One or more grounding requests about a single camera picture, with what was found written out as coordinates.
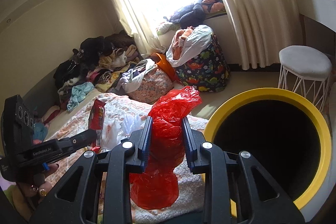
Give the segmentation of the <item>white vanity desk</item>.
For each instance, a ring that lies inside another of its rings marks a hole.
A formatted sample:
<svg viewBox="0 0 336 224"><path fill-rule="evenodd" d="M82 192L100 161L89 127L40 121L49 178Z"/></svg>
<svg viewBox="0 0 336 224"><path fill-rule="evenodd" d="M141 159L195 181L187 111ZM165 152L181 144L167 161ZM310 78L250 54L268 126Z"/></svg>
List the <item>white vanity desk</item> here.
<svg viewBox="0 0 336 224"><path fill-rule="evenodd" d="M296 0L299 13L336 32L336 0Z"/></svg>

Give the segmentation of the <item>white bag with clothes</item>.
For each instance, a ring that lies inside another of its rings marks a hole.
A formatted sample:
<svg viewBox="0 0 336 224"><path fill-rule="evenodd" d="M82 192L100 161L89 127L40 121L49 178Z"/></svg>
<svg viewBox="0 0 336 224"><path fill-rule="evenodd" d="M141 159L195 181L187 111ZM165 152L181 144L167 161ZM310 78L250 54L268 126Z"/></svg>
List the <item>white bag with clothes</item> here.
<svg viewBox="0 0 336 224"><path fill-rule="evenodd" d="M167 61L173 68L182 66L210 45L213 34L213 30L204 24L177 30L166 52Z"/></svg>

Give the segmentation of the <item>red candy box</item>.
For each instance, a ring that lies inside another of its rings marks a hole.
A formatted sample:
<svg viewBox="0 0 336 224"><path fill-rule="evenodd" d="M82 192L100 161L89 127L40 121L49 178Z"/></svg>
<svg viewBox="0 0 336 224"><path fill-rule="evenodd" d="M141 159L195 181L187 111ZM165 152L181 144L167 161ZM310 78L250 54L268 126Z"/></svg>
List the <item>red candy box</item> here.
<svg viewBox="0 0 336 224"><path fill-rule="evenodd" d="M104 129L105 102L95 99L88 119L88 128L95 130L97 137L89 146L98 153L101 148L102 132Z"/></svg>

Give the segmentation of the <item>floral pink pillow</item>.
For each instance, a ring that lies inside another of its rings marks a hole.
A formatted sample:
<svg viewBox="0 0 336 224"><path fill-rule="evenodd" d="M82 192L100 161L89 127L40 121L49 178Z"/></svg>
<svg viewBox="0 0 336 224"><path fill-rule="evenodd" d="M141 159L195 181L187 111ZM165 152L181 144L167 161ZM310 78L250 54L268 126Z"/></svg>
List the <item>floral pink pillow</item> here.
<svg viewBox="0 0 336 224"><path fill-rule="evenodd" d="M136 101L154 103L174 87L169 76L159 67L155 67L141 81L139 88L127 95Z"/></svg>

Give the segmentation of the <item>yellow rimmed trash bin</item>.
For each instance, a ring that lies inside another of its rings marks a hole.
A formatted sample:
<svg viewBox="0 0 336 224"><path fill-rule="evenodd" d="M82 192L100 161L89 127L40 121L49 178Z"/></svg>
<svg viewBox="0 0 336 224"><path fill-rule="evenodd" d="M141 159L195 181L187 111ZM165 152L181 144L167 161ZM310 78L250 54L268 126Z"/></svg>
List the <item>yellow rimmed trash bin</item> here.
<svg viewBox="0 0 336 224"><path fill-rule="evenodd" d="M330 130L318 108L297 93L242 92L214 112L204 135L224 151L250 152L304 215L315 214L328 196Z"/></svg>

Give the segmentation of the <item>clothes on window sill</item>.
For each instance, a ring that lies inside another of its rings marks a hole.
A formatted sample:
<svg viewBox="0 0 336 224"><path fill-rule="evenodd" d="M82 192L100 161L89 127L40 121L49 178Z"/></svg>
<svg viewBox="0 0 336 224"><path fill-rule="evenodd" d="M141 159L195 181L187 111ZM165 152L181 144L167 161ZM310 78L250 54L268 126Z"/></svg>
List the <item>clothes on window sill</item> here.
<svg viewBox="0 0 336 224"><path fill-rule="evenodd" d="M163 35L180 28L197 27L206 19L226 14L223 0L197 0L175 11L171 16L164 17L163 22L157 26L156 32L157 35Z"/></svg>

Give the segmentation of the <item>dinosaur print laundry basket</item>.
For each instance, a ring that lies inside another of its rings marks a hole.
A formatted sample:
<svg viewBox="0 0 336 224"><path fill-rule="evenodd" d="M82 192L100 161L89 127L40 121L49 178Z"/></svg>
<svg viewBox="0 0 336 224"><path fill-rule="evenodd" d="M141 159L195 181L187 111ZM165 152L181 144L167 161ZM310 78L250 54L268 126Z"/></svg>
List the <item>dinosaur print laundry basket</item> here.
<svg viewBox="0 0 336 224"><path fill-rule="evenodd" d="M204 51L175 68L175 72L183 85L200 92L221 92L230 78L230 68L215 35Z"/></svg>

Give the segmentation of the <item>white orange shopping bag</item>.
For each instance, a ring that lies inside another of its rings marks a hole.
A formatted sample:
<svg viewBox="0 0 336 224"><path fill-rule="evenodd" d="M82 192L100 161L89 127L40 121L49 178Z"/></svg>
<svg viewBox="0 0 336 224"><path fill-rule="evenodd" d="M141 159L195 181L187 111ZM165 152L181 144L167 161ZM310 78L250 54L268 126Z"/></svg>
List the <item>white orange shopping bag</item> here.
<svg viewBox="0 0 336 224"><path fill-rule="evenodd" d="M137 114L106 117L102 132L101 148L112 150L123 139L130 137L132 132L142 129L146 118L146 115L141 116Z"/></svg>

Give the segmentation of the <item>clothes pile on bed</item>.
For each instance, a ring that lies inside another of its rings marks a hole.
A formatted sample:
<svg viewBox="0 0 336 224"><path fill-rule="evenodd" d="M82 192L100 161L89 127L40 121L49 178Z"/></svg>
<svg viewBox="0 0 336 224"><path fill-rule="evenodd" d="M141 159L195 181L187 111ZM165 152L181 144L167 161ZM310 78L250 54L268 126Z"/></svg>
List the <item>clothes pile on bed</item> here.
<svg viewBox="0 0 336 224"><path fill-rule="evenodd" d="M85 39L53 75L60 108L72 111L93 89L102 93L114 91L122 75L140 61L135 40L125 31Z"/></svg>

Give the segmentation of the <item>orange white tufted blanket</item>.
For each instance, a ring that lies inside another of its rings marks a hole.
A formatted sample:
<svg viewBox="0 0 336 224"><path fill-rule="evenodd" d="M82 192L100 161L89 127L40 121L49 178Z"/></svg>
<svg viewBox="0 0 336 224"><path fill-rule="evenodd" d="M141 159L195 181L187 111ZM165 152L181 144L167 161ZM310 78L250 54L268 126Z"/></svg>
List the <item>orange white tufted blanket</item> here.
<svg viewBox="0 0 336 224"><path fill-rule="evenodd" d="M88 128L88 119L95 100L105 104L103 142L112 149L127 137L131 130L143 128L151 105L131 100L127 96L113 93L99 94L84 100L72 112L64 111L54 118L49 126L46 139L61 139L74 136ZM203 206L205 184L201 175L192 174L187 162L183 161L174 169L178 179L179 197L170 207L145 210L131 204L134 223L159 223L191 212L200 212Z"/></svg>

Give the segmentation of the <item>red plastic bag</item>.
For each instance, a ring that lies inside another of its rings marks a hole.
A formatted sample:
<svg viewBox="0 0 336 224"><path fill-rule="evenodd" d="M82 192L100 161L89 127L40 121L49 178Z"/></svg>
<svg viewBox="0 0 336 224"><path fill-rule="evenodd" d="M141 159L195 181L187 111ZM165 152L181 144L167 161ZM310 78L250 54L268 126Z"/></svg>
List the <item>red plastic bag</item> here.
<svg viewBox="0 0 336 224"><path fill-rule="evenodd" d="M200 105L199 91L191 86L173 89L152 106L150 154L145 172L131 174L130 197L145 210L171 206L179 196L175 167L183 162L182 119Z"/></svg>

